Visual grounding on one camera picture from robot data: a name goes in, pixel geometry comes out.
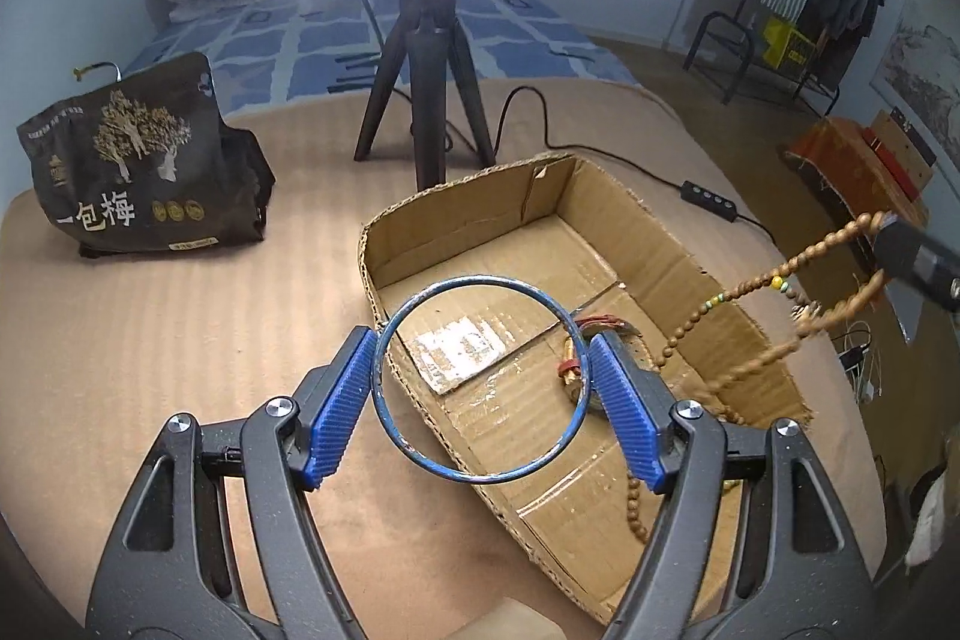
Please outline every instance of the small table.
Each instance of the small table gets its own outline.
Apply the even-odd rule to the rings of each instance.
[[[925,227],[925,204],[907,198],[860,129],[846,118],[825,118],[784,151],[784,160],[808,183],[816,177],[820,190],[833,191],[829,198],[839,200],[848,215],[882,210]]]

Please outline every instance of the tree illustration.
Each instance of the tree illustration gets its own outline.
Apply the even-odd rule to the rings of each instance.
[[[120,176],[125,183],[130,181],[130,170],[127,169],[127,162],[124,159],[128,155],[133,155],[133,144],[127,134],[117,130],[113,125],[101,124],[93,138],[93,149],[104,161],[112,161],[119,167]]]
[[[139,102],[136,109],[142,108],[137,124],[147,150],[163,155],[163,161],[157,167],[157,174],[163,180],[176,182],[176,150],[190,140],[190,126],[183,118],[175,118],[165,107],[147,110]]]
[[[131,151],[136,153],[137,158],[143,158],[148,152],[138,127],[140,116],[145,111],[143,104],[129,100],[123,91],[110,91],[110,102],[102,109],[104,124],[130,138]]]
[[[160,178],[176,182],[176,151],[190,140],[190,126],[183,118],[175,118],[165,107],[148,109],[122,91],[112,91],[101,112],[93,146],[104,161],[119,167],[124,182],[131,181],[126,159],[133,154],[143,159],[151,153],[162,155],[157,167]]]

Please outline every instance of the blue gripper pad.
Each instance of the blue gripper pad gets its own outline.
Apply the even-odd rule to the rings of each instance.
[[[310,456],[304,466],[304,485],[316,488],[337,471],[347,450],[360,411],[370,394],[376,333],[368,330],[337,378],[330,396],[310,427]]]
[[[634,477],[655,494],[664,491],[666,470],[659,458],[656,426],[630,382],[620,360],[606,340],[594,338],[589,345],[590,378],[600,394],[613,434]]]

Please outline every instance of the black bag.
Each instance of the black bag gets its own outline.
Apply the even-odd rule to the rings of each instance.
[[[200,52],[56,102],[17,135],[80,255],[263,239],[274,174],[253,132],[224,123]]]

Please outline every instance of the tripod leg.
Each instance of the tripod leg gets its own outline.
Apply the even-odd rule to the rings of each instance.
[[[407,34],[410,97],[414,116],[416,189],[425,191],[446,181],[443,132],[446,126],[446,54],[449,32],[432,20]]]
[[[373,137],[380,127],[383,113],[387,109],[390,93],[397,82],[403,58],[406,56],[406,34],[410,30],[403,16],[397,18],[394,27],[383,44],[383,53],[380,64],[376,68],[376,77],[373,79],[373,88],[367,100],[367,109],[363,114],[363,124],[360,126],[360,136],[357,137],[357,148],[353,153],[354,161],[364,161],[373,147]]]
[[[473,132],[480,166],[492,167],[496,165],[496,155],[493,154],[493,145],[490,142],[490,129],[487,127],[487,116],[483,111],[480,86],[477,85],[477,72],[473,67],[467,34],[464,33],[460,21],[456,18],[453,19],[453,28],[450,32],[450,71],[453,71],[453,78],[457,82],[460,100],[464,102],[464,111],[467,113],[467,121]]]

